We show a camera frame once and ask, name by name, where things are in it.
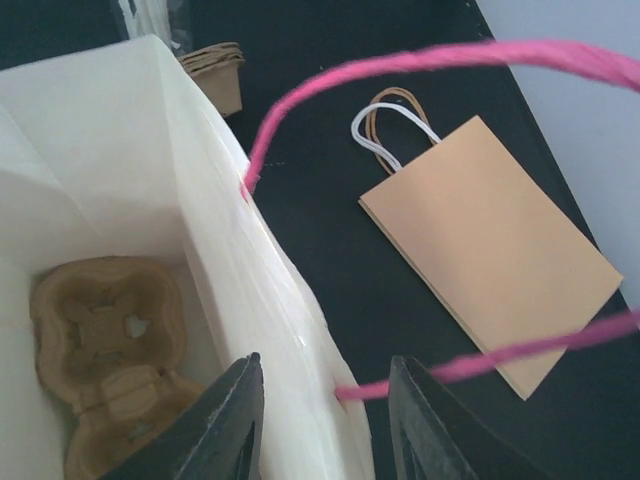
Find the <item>cream cakes paper bag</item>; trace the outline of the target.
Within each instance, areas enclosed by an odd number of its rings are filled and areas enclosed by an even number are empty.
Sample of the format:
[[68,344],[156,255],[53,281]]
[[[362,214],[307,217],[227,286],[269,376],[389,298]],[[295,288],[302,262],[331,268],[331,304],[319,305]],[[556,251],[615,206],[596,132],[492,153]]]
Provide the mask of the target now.
[[637,60],[567,41],[480,42],[343,64],[290,91],[245,153],[155,37],[1,75],[1,475],[67,479],[78,426],[42,382],[30,304],[55,268],[103,257],[186,261],[223,363],[258,353],[261,478],[370,479],[365,411],[320,306],[249,194],[298,104],[355,80],[524,64],[637,89]]

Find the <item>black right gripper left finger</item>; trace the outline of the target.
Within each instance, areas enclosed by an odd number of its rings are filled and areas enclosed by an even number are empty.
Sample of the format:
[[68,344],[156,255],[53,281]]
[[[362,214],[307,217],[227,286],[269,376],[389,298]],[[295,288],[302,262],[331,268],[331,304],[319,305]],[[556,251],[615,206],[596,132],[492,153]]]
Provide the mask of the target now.
[[263,370],[254,352],[237,359],[163,433],[103,477],[259,479],[263,419]]

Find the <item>brown pulp cup carrier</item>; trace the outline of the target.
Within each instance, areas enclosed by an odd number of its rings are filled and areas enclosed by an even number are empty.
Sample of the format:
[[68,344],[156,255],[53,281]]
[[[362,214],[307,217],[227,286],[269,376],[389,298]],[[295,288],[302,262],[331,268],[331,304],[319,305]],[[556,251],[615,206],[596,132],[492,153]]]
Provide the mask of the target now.
[[67,479],[98,479],[163,433],[202,394],[180,376],[182,296],[162,263],[103,257],[61,265],[35,288],[41,382],[78,426]]

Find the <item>brown pulp cup carriers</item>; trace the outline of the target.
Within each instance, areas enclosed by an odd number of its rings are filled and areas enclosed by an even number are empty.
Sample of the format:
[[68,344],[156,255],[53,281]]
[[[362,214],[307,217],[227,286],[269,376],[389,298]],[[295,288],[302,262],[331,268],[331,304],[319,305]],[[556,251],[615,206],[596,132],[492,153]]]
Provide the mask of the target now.
[[223,117],[242,110],[239,69],[245,59],[238,43],[210,45],[178,61]]

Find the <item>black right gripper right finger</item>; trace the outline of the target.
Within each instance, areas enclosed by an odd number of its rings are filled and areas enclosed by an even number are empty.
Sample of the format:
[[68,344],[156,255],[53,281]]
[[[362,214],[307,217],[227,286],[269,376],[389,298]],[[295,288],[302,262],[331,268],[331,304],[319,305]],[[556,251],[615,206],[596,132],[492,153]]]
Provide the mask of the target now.
[[389,381],[390,429],[398,478],[550,477],[487,429],[417,360],[395,356]]

